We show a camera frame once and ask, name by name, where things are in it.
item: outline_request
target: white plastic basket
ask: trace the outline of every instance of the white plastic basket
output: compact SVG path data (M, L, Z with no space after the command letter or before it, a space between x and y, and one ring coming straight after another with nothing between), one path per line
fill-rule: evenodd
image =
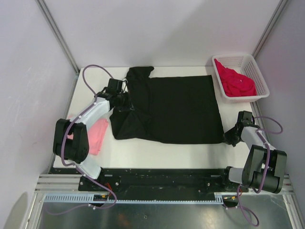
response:
M243 96L243 97L229 97L225 94L223 85L221 83L215 59L218 60L224 67L231 68L240 74L246 75L255 82L256 96ZM235 54L235 55L216 55L212 57L212 62L217 75L217 79L220 85L222 96L225 102L228 103L250 103L254 102L260 98L268 97L270 92L267 84L259 70L255 59L249 54Z

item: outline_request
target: white tabletop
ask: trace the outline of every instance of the white tabletop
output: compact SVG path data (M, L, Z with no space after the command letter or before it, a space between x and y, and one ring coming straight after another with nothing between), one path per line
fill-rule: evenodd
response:
M123 79L129 68L107 68L116 79ZM239 111L252 111L250 103L226 104L221 99L213 67L155 67L151 77L212 75L224 131L231 129ZM86 80L96 91L108 84L108 75L99 68L86 70ZM93 99L82 76L77 81L68 116L78 114ZM103 168L226 168L244 167L249 149L240 142L236 147L224 143L215 145L173 145L142 139L116 140L109 125L101 151L95 158ZM56 156L53 167L64 167Z

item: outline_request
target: red cloth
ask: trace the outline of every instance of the red cloth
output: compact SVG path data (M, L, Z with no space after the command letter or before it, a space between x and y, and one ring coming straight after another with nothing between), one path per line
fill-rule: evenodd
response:
M224 87L224 92L229 97L255 96L256 88L252 79L237 73L233 69L225 68L215 59L216 68Z

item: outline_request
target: black cloth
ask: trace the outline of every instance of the black cloth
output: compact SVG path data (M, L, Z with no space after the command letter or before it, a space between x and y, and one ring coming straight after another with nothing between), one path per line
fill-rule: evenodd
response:
M115 139L172 144L216 144L223 139L212 77L149 78L153 67L130 68L126 79L134 110L110 117Z

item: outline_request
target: purple cable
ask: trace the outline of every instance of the purple cable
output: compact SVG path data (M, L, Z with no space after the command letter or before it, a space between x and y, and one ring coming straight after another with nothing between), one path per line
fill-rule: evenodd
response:
M89 86L89 84L87 83L86 79L85 79L85 71L90 68L90 67L98 67L98 68L101 68L103 69L109 76L110 78L113 78L113 76L103 67L99 66L99 65L96 65L96 64L90 64L88 66L86 66L83 71L82 71L82 79L84 81L84 83L86 84L86 86L90 89L90 91L92 91L92 93L94 94L94 101L93 103L88 106L84 111L82 111L74 120L71 121L71 123L69 124L64 136L63 136L63 140L62 140L62 145L61 145L61 161L62 161L62 164L64 166L72 166L72 165L75 165L74 163L69 163L67 164L64 160L64 150L65 150L65 145L66 145L66 141L67 141L67 138L68 138L68 135L69 135L69 131L71 130L73 124L79 119L79 116L82 116L84 115L87 111L89 111L93 106L94 106L94 103L97 101L97 94L96 92ZM75 165L75 168L77 171L80 172L80 174L82 174L83 176L86 176L91 182L93 182L94 184L102 187L103 189L107 190L108 192L110 192L113 197L114 197L114 202L112 204L110 204L109 206L105 206L105 207L97 207L97 206L94 206L95 208L97 209L106 209L106 208L111 208L113 205L115 205L115 203L117 202L117 197L115 195L115 193L110 190L109 188L105 187L104 185L96 182L94 179L92 179L91 177L87 176L80 168L77 167L77 165ZM70 211L73 211L74 209L77 209L77 208L80 208L80 207L84 207L84 206L88 206L88 204L81 204L81 205L78 205L78 206L75 206L67 211L64 211L64 212L60 212L60 213L51 213L49 212L47 209L46 212L50 215L54 215L54 216L58 216L58 215L61 215L61 214L65 214L65 213L68 213Z
M242 206L242 203L239 199L240 197L240 194L239 194L239 189L240 189L241 185L239 184L238 185L238 188L237 188L237 199L238 199L238 203L239 203L239 206L238 208L240 208L240 210L242 211L242 214L244 215L245 219L254 227L258 227L259 226L259 220L258 220L258 217L255 215L255 213L253 211L251 211L249 208L246 208L246 207L243 207ZM254 224L251 219L246 215L245 213L245 210L250 212L255 218L256 218L256 221L257 221L257 224Z
M265 182L266 175L267 175L267 171L268 171L268 165L269 165L269 161L270 161L270 147L269 147L269 144L266 142L265 138L261 135L261 133L259 133L259 131L264 131L266 133L270 133L270 134L274 134L274 135L279 135L279 134L281 134L283 132L283 127L282 127L282 125L278 121L276 121L273 118L266 117L266 116L259 116L259 117L255 117L254 119L257 119L257 118L266 118L266 119L272 120L276 124L278 124L279 127L281 128L280 132L270 131L270 130L266 130L266 129L257 129L257 131L256 131L256 134L259 136L259 138L262 140L263 144L267 148L267 158L266 158L266 163L265 163L265 168L264 168L264 171L263 171L263 176L262 176L261 183L260 183L260 185L258 187L258 190L253 188L255 193L260 193L262 191L262 189L263 189L264 182Z
M264 145L267 148L267 158L266 158L266 163L265 163L265 168L264 168L264 171L263 171L263 176L262 176L261 183L258 187L258 190L253 188L254 192L256 192L258 194L262 191L263 186L264 186L264 182L265 182L265 179L266 179L266 175L267 175L267 171L268 171L268 165L269 165L269 161L270 161L270 147L269 147L268 143L266 142L266 140L261 135L261 133L256 132L256 134L260 137L260 139L263 141Z
M269 120L271 120L271 121L274 121L276 124L278 124L279 125L279 127L281 128L281 131L280 132L275 132L275 131L271 131L271 130L266 130L266 129L258 129L257 131L264 131L264 132L266 132L266 133L269 133L269 134L273 134L273 135L279 135L279 134L281 134L282 132L283 132L283 127L282 127L282 125L278 122L278 121L276 121L275 119L273 119L273 118L270 118L270 117L267 117L267 116L258 116L258 117L255 117L254 119L257 119L257 118L266 118L266 119L269 119Z

